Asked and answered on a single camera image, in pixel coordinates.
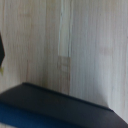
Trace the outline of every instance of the floor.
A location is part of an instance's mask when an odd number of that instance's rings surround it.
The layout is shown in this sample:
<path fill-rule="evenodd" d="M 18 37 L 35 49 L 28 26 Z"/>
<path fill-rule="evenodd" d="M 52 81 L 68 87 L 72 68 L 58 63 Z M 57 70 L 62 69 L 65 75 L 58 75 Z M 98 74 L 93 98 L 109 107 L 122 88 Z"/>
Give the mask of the floor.
<path fill-rule="evenodd" d="M 127 0 L 0 0 L 0 92 L 31 82 L 128 123 L 127 26 Z"/>

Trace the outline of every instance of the dark object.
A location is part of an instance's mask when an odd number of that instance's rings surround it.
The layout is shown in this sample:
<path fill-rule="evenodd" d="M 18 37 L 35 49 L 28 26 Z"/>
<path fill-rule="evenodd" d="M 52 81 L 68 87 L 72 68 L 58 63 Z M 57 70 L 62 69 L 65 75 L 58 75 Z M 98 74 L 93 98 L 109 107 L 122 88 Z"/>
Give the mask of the dark object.
<path fill-rule="evenodd" d="M 28 83 L 0 95 L 0 122 L 18 128 L 128 128 L 108 108 Z"/>
<path fill-rule="evenodd" d="M 1 34 L 0 34 L 0 67 L 1 67 L 1 64 L 2 64 L 2 61 L 4 59 L 4 47 L 3 47 L 3 43 L 2 43 L 2 38 L 1 38 Z"/>

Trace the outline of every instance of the dark edge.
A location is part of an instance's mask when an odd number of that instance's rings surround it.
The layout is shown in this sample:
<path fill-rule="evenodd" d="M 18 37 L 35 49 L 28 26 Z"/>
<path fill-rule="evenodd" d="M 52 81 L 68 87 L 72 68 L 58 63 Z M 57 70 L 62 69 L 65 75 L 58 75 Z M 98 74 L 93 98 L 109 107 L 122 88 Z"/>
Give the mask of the dark edge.
<path fill-rule="evenodd" d="M 4 45 L 3 45 L 3 40 L 2 40 L 2 36 L 1 36 L 1 32 L 0 32 L 0 42 L 2 43 L 2 48 L 3 48 L 3 51 L 4 51 L 4 56 L 3 56 L 3 60 L 5 58 L 5 50 L 4 50 Z"/>
<path fill-rule="evenodd" d="M 98 104 L 94 104 L 94 103 L 91 103 L 91 102 L 88 102 L 88 101 L 84 101 L 84 100 L 81 100 L 81 99 L 78 99 L 78 98 L 75 98 L 75 97 L 72 97 L 72 96 L 68 96 L 68 95 L 62 94 L 60 92 L 56 92 L 56 91 L 53 91 L 53 90 L 50 90 L 50 89 L 47 89 L 47 88 L 44 88 L 44 87 L 40 87 L 40 86 L 31 84 L 31 83 L 23 82 L 22 85 L 33 86 L 34 88 L 37 88 L 37 89 L 43 89 L 47 92 L 51 92 L 51 93 L 54 93 L 54 94 L 57 94 L 57 95 L 60 95 L 60 96 L 63 96 L 63 97 L 67 97 L 67 98 L 70 98 L 72 100 L 76 100 L 76 101 L 79 101 L 79 102 L 82 102 L 82 103 L 85 103 L 85 104 L 88 104 L 88 105 L 91 105 L 91 106 L 94 106 L 94 107 L 98 107 L 98 108 L 101 108 L 101 109 L 104 109 L 104 110 L 114 112 L 113 110 L 111 110 L 107 107 L 104 107 L 104 106 L 101 106 L 101 105 L 98 105 Z"/>

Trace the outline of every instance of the wall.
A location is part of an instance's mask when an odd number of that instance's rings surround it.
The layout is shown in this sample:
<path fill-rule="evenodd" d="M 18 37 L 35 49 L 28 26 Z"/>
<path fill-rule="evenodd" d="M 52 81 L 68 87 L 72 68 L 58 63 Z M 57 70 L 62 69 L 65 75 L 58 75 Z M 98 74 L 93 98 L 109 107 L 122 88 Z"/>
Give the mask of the wall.
<path fill-rule="evenodd" d="M 0 92 L 27 81 L 110 107 L 128 123 L 127 26 L 127 0 L 0 0 Z"/>

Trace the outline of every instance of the blue surface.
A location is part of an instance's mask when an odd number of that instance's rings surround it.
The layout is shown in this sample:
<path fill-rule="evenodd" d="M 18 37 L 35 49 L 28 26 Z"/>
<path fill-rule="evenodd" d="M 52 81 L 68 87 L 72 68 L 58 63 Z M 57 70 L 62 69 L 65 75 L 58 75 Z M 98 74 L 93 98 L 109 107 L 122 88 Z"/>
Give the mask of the blue surface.
<path fill-rule="evenodd" d="M 78 128 L 26 110 L 0 103 L 0 122 L 18 128 Z"/>

